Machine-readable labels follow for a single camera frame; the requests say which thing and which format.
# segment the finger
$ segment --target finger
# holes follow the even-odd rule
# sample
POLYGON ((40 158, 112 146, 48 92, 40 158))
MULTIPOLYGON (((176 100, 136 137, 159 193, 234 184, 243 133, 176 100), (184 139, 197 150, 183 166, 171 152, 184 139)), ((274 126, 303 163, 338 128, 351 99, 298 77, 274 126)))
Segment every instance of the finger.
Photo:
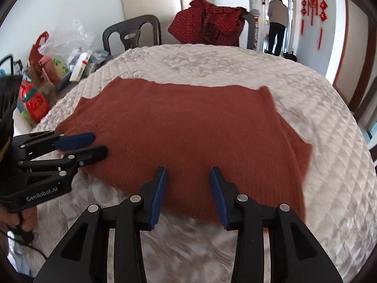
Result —
POLYGON ((37 213, 31 214, 31 216, 28 219, 24 219, 22 223, 22 229, 25 232, 30 232, 32 229, 34 229, 37 225, 38 215, 37 213))
POLYGON ((20 218, 18 217, 18 214, 11 214, 3 206, 0 206, 0 221, 9 225, 18 225, 20 223, 20 218))
POLYGON ((37 212, 36 206, 31 208, 31 209, 26 209, 26 210, 22 211, 22 218, 28 219, 36 212, 37 212))

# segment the table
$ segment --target table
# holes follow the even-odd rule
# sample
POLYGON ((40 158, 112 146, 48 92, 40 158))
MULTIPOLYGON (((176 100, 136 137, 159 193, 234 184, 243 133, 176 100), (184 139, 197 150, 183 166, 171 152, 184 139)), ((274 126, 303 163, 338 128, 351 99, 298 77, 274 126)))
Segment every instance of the table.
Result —
MULTIPOLYGON (((55 129, 73 112, 80 97, 97 95, 117 76, 201 86, 268 86, 278 112, 314 146, 303 185, 306 223, 344 282, 355 276, 377 242, 377 177, 354 118, 324 77, 293 61, 235 47, 135 48, 80 82, 36 131, 55 129)), ((79 172, 70 194, 39 207, 34 245, 49 254, 89 204, 106 207, 123 198, 121 192, 79 172)), ((148 282, 230 282, 234 232, 163 213, 156 229, 142 235, 142 243, 148 282)), ((31 269, 37 271, 42 258, 24 250, 31 269)), ((265 260, 268 280, 269 259, 265 260)))

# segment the red bottle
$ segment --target red bottle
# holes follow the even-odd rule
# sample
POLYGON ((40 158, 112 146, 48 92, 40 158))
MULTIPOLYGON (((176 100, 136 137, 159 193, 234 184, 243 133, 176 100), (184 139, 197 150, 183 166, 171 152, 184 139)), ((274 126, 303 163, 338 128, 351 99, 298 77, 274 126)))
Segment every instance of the red bottle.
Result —
POLYGON ((38 91, 34 84, 25 80, 21 85, 20 97, 22 102, 25 103, 25 107, 31 119, 33 119, 35 123, 40 122, 50 110, 50 106, 42 93, 38 91))

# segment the brown knit fabric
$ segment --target brown knit fabric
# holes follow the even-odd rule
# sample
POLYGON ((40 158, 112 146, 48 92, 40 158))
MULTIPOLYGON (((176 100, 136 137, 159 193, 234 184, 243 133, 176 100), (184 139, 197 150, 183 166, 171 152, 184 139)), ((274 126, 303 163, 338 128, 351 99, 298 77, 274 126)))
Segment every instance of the brown knit fabric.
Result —
POLYGON ((93 132, 109 148, 85 170, 131 195, 158 166, 168 172, 164 206, 218 221, 209 171, 259 203, 288 203, 305 218, 302 182, 312 146, 276 112, 267 87, 202 87, 116 78, 93 99, 82 98, 57 128, 93 132))

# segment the black plastic chair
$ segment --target black plastic chair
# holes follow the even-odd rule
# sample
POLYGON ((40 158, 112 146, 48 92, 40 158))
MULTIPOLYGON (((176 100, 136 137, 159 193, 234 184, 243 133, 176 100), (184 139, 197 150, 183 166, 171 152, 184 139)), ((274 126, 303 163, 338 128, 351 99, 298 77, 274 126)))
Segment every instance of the black plastic chair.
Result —
POLYGON ((109 37, 112 33, 118 32, 120 40, 124 45, 124 49, 132 49, 139 46, 140 28, 146 23, 152 24, 153 27, 153 43, 155 46, 162 44, 161 42, 161 26, 158 18, 153 15, 143 15, 129 20, 116 23, 108 27, 102 34, 103 48, 111 54, 109 37))
POLYGON ((247 35, 247 46, 246 48, 249 50, 254 50, 255 44, 255 19, 252 14, 249 12, 241 15, 241 18, 246 20, 249 24, 249 32, 247 35))

